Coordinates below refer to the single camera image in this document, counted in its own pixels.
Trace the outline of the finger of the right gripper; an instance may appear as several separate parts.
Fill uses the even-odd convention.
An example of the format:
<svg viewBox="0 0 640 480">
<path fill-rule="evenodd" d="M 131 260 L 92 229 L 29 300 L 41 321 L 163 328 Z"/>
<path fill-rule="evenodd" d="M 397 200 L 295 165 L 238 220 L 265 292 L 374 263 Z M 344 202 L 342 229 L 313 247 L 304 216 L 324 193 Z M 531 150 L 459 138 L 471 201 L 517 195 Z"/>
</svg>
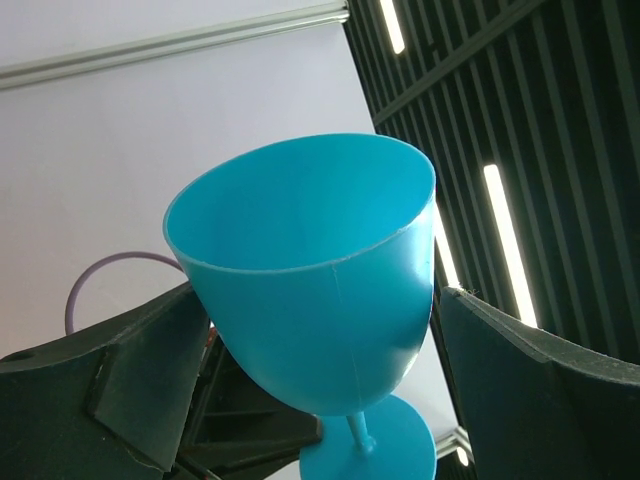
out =
<svg viewBox="0 0 640 480">
<path fill-rule="evenodd" d="M 321 421 L 259 387 L 212 328 L 176 460 L 176 479 L 265 479 L 323 436 Z"/>
</svg>

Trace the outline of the blue wine glass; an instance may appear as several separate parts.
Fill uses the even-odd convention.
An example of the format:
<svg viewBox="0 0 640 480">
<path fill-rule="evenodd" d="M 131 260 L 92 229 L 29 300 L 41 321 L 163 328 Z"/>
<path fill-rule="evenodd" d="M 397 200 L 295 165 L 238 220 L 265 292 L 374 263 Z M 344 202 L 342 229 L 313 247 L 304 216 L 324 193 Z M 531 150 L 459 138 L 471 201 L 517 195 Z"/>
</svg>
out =
<svg viewBox="0 0 640 480">
<path fill-rule="evenodd" d="M 422 416 L 395 395 L 425 340 L 436 176 L 377 134 L 294 138 L 204 173 L 164 238 L 226 348 L 267 393 L 316 416 L 304 479 L 431 479 Z"/>
</svg>

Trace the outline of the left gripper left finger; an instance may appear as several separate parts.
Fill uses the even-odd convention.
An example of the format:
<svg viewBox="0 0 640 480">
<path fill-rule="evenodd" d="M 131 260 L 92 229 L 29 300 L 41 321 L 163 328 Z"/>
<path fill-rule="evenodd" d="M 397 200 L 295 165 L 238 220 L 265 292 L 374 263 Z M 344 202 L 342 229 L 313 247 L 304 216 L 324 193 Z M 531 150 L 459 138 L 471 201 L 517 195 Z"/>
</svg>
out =
<svg viewBox="0 0 640 480">
<path fill-rule="evenodd" d="M 209 332 L 189 284 L 1 361 L 4 479 L 161 479 Z"/>
</svg>

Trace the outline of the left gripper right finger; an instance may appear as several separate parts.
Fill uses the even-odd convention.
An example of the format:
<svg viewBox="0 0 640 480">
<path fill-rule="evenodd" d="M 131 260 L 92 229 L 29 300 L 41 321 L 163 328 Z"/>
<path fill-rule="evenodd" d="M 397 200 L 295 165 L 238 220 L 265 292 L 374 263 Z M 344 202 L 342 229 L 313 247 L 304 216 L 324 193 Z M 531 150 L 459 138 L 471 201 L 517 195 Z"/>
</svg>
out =
<svg viewBox="0 0 640 480">
<path fill-rule="evenodd" d="M 440 325 L 481 479 L 636 479 L 639 367 L 445 288 Z"/>
</svg>

